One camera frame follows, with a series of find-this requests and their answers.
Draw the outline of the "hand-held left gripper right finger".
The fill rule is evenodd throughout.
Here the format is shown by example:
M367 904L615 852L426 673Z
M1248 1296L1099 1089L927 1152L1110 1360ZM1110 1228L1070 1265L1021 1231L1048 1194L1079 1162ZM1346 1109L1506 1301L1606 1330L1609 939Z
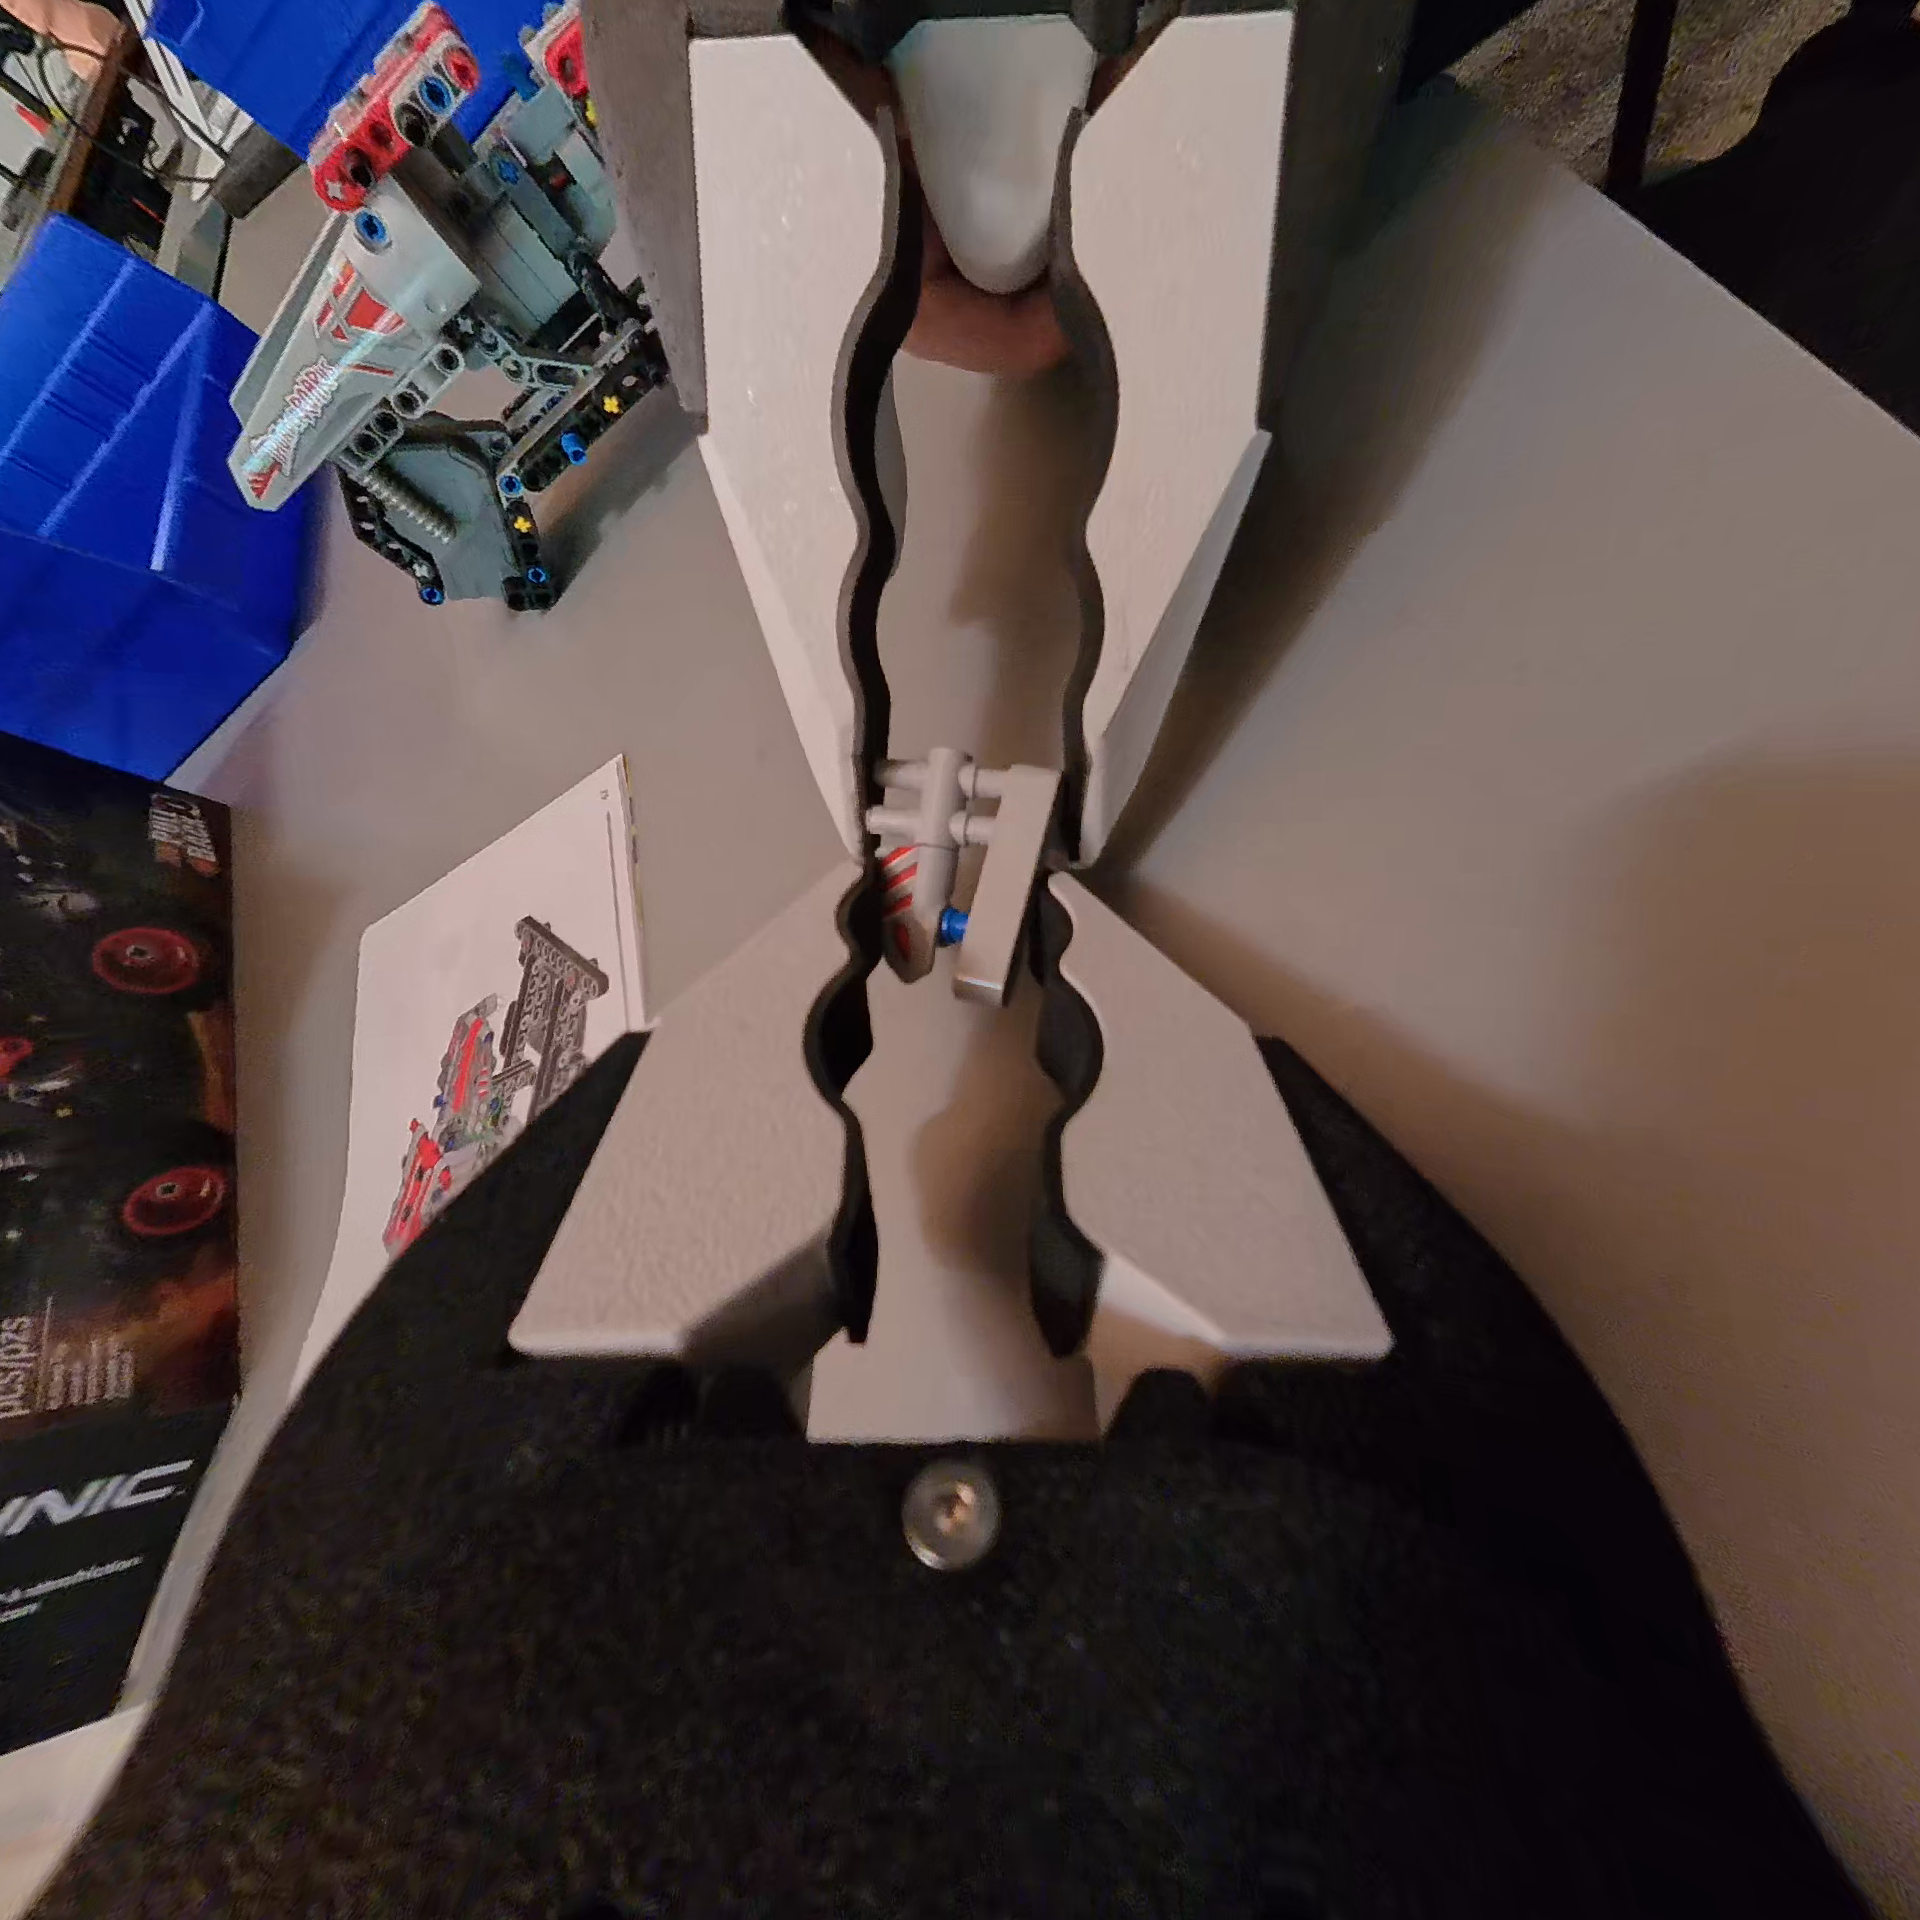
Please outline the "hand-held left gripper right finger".
M1038 903L1029 1307L1092 1365L1373 1363L1389 1328L1252 1029L1078 879Z

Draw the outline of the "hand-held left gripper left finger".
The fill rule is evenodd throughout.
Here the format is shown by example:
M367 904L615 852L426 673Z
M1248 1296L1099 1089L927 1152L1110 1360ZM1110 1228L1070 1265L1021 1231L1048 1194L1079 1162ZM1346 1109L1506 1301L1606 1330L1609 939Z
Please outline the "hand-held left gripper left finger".
M846 1101L871 1050L866 892L866 868L830 868L648 1031L515 1353L809 1365L866 1337L878 1224Z

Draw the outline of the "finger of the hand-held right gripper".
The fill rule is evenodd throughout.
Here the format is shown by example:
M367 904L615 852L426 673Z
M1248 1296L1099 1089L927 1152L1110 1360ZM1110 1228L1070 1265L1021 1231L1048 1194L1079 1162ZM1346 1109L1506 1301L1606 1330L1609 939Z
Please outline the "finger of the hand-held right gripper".
M1070 149L1067 263L1115 402L1085 521L1079 866L1139 784L1274 441L1257 414L1292 38L1292 12L1179 14Z
M793 34L698 38L685 64L699 453L830 826L863 860L900 552L882 477L910 295L900 129Z

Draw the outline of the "small grey toy brick assembly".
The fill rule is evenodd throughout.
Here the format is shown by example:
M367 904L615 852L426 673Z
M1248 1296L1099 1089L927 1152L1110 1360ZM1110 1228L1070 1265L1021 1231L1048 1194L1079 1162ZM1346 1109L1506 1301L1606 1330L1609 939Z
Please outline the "small grey toy brick assembly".
M1056 771L993 769L950 746L876 765L878 791L900 796L870 806L866 829L880 957L901 982L923 980L950 953L953 997L1007 1003L1059 784Z

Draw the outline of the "person's right hand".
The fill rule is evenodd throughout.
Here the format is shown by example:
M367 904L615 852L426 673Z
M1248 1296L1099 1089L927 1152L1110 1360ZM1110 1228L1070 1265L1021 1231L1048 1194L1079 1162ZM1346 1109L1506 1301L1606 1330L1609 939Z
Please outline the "person's right hand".
M933 222L922 228L922 275L900 355L922 364L1027 380L1067 363L1070 342L1046 276L985 293L952 261Z

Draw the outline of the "toy brick vehicle model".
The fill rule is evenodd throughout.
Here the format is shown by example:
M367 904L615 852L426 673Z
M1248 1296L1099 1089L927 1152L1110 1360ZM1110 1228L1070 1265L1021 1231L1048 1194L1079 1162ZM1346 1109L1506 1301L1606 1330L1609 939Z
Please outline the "toy brick vehicle model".
M535 497L667 380L639 280L603 269L611 178L580 5L520 34L527 89L476 140L480 66L419 5L305 157L327 221L231 395L241 503L331 470L348 528L419 603L544 613Z

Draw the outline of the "white instruction booklet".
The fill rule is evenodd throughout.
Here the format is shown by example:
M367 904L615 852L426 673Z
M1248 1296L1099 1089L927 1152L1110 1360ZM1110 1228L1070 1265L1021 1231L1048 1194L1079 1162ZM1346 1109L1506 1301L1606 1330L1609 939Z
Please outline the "white instruction booklet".
M614 756L364 932L330 1279L375 1283L643 1025L629 773Z

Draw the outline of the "black furniture leg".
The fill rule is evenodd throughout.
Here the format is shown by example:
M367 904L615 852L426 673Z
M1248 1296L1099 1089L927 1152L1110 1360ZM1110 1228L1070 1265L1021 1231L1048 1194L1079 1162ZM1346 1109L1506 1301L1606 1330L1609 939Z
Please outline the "black furniture leg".
M1680 3L1633 3L1600 190L1615 204L1643 186Z

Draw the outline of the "brown wooden board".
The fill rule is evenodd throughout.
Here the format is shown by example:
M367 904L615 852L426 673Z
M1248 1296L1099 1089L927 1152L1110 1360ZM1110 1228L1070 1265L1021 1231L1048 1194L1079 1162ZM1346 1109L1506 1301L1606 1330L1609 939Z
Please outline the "brown wooden board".
M114 242L166 211L154 162L154 117L132 97L139 63L132 20L114 12L96 72L59 121L44 197L46 213Z

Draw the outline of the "black toy box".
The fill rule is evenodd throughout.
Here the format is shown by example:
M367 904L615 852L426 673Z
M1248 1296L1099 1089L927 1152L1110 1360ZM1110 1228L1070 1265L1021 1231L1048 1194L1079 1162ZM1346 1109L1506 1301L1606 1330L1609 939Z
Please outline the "black toy box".
M111 1715L241 1384L222 805L2 741L2 1752Z

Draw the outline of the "large blue plastic bin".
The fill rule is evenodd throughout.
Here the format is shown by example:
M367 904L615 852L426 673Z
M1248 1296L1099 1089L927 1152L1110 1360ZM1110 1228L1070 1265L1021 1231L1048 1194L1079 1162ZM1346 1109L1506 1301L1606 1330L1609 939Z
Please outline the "large blue plastic bin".
M166 776L293 651L324 500L228 473L258 335L46 217L2 296L2 729Z

